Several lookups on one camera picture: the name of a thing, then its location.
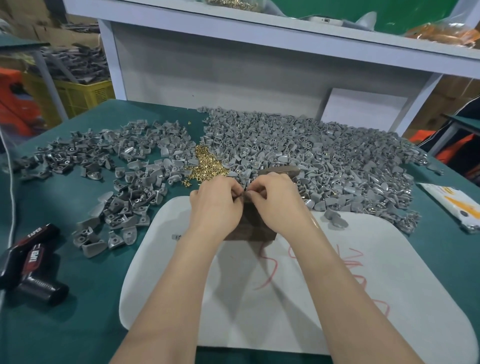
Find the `white shelf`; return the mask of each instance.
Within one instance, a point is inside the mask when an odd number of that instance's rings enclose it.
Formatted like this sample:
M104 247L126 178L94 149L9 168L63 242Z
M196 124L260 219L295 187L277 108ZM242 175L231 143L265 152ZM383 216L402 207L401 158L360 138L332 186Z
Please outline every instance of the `white shelf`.
M480 78L480 50L187 0L64 0L67 12L433 73Z

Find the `green wall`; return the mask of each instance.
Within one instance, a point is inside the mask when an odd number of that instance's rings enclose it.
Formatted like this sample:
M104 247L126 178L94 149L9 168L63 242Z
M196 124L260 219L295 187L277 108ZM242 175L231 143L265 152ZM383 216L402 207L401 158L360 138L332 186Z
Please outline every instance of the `green wall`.
M426 22L447 17L457 0L273 0L286 16L300 18L320 14L357 21L367 12L377 12L378 32L403 34Z

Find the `pile of brass rivets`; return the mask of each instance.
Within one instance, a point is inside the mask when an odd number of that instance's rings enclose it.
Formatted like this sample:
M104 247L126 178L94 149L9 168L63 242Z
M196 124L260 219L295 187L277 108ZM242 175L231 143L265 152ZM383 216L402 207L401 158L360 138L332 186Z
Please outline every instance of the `pile of brass rivets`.
M247 10L250 12L261 12L262 8L255 1L253 3L241 0L205 0L207 4L226 6L228 8Z
M211 180L219 174L227 175L230 170L222 166L222 162L217 160L213 154L208 151L207 146L196 146L195 155L199 160L197 167L187 168L192 170L190 176L186 176L189 180L196 179L199 183Z

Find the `forearm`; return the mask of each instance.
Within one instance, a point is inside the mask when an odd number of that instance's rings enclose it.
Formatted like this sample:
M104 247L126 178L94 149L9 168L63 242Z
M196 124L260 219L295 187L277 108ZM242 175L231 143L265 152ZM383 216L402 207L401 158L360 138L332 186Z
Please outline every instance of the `forearm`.
M205 282L218 244L187 232L112 363L194 362Z
M422 363L345 267L324 233L288 239L305 276L336 364Z

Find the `hand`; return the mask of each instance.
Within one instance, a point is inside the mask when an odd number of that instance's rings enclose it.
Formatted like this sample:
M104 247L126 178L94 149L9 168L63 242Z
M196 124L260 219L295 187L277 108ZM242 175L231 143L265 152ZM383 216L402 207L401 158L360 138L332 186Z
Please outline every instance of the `hand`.
M256 178L247 188L265 224L285 239L318 224L305 206L297 186L286 174L271 172Z
M220 243L240 222L243 188L233 178L216 176L190 194L189 231Z

